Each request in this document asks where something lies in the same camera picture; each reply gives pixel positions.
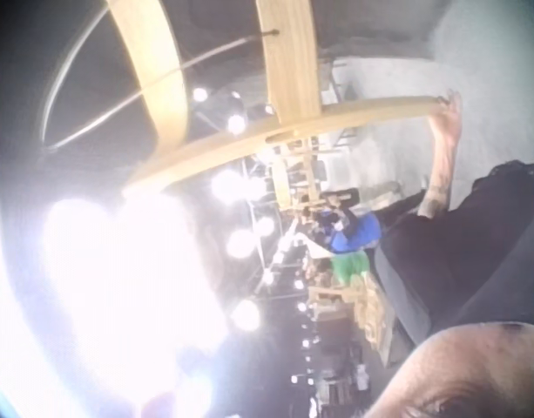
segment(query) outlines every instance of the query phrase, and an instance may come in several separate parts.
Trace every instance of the wooden ceiling structure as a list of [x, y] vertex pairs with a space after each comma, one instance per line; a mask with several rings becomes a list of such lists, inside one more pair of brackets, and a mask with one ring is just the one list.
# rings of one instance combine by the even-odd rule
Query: wooden ceiling structure
[[181, 58], [160, 0], [106, 0], [129, 53], [147, 112], [158, 135], [153, 155], [132, 175], [125, 196], [159, 192], [173, 182], [277, 146], [323, 132], [437, 112], [437, 98], [377, 98], [322, 105], [319, 59], [310, 0], [256, 0], [267, 88], [275, 116], [239, 136], [221, 131], [186, 143], [189, 104]]

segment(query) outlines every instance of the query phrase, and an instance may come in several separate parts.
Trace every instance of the blue shirt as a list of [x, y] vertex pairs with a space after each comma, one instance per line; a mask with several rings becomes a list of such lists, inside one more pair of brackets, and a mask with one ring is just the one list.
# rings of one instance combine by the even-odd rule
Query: blue shirt
[[355, 233], [349, 239], [344, 233], [334, 231], [330, 240], [330, 249], [336, 254], [353, 253], [380, 239], [381, 235], [379, 219], [370, 212], [358, 219]]

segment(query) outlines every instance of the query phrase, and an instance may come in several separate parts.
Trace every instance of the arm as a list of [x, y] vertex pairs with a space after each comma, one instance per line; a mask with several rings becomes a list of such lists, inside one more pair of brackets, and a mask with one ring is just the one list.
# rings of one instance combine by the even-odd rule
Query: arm
[[429, 187], [417, 214], [433, 219], [446, 212], [450, 204], [450, 183], [455, 167], [456, 148], [462, 131], [461, 98], [450, 93], [443, 111], [429, 117], [433, 132], [433, 168]]

